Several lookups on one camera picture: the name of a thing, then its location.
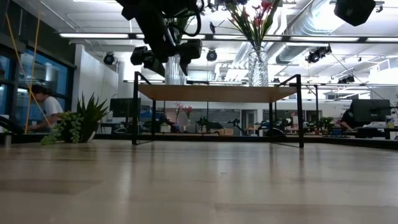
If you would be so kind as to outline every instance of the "table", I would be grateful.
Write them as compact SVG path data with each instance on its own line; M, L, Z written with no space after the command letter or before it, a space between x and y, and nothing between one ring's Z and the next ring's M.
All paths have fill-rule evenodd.
M148 85L139 85L141 77ZM156 109L156 101L202 101L228 103L268 103L269 116L272 117L272 104L287 96L297 94L298 135L299 147L304 147L303 118L301 97L301 75L294 75L274 87L246 87L246 86L209 86L209 85L151 85L140 72L134 72L133 93L133 125L137 123L138 91L152 100L152 110ZM138 132L134 129L132 143L137 144ZM152 138L155 139L155 126L152 127Z

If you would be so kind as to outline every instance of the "red flower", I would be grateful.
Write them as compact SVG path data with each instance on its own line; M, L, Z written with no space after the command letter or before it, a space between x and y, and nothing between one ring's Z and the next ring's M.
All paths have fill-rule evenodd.
M261 18L255 18L255 19L254 19L254 26L255 26L255 27L259 27L259 26L262 25L263 22L264 22L264 21L263 21Z
M261 6L263 11L269 11L272 8L272 2L263 1L261 2Z
M244 17L244 18L248 18L249 17L249 14L246 12L246 10L242 11L242 17Z

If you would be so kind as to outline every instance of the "ceiling light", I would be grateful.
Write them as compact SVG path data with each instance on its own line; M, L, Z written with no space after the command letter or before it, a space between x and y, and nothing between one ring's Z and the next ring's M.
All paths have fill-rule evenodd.
M87 34L87 33L62 33L63 38L71 39L128 39L128 34Z
M216 40L247 40L243 35L214 35L213 38Z
M148 80L150 83L163 83L162 80ZM134 83L134 80L123 80L123 82ZM147 83L145 80L138 80L138 83Z
M309 46L309 47L327 47L328 44L318 44L318 43L297 43L297 42L288 42L286 43L288 46Z
M189 39L204 39L204 38L206 38L206 36L205 35L196 35L196 36L194 36L194 37L190 37L190 36L188 36L188 35L182 35L182 39L183 40L189 40Z
M398 37L369 37L367 42L398 42Z
M242 85L243 82L222 82L222 81L210 81L209 84L221 84L221 85Z
M273 36L265 36L264 38L263 38L263 40L265 40L265 41L269 41L269 42L272 42L272 41L280 41L280 40L282 40L282 37L273 37Z
M291 37L290 41L296 42L357 42L359 37Z
M74 2L88 2L88 3L117 3L115 0L73 0Z

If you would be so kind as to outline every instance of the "spotlight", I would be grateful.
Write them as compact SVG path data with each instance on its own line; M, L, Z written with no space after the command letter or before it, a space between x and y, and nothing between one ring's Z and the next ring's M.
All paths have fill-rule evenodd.
M353 75L349 75L347 77L344 78L340 78L337 82L337 84L349 84L349 83L354 83L355 82L355 78Z
M114 65L117 62L116 58L113 55L113 52L106 53L106 56L104 58L105 65Z
M310 54L308 57L305 58L305 60L308 63L317 63L319 62L320 59L326 57L326 55L331 53L331 47L330 45L327 47L318 47L315 50L311 50Z
M208 62L214 62L217 60L217 53L215 49L210 49L209 52L207 53L207 61Z

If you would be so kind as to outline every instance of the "office desk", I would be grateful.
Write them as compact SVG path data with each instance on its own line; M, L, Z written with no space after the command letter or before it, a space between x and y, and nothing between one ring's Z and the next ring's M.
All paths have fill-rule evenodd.
M358 128L357 131L344 132L345 135L355 136L356 138L385 138L387 140L391 139L391 132L397 131L398 128Z

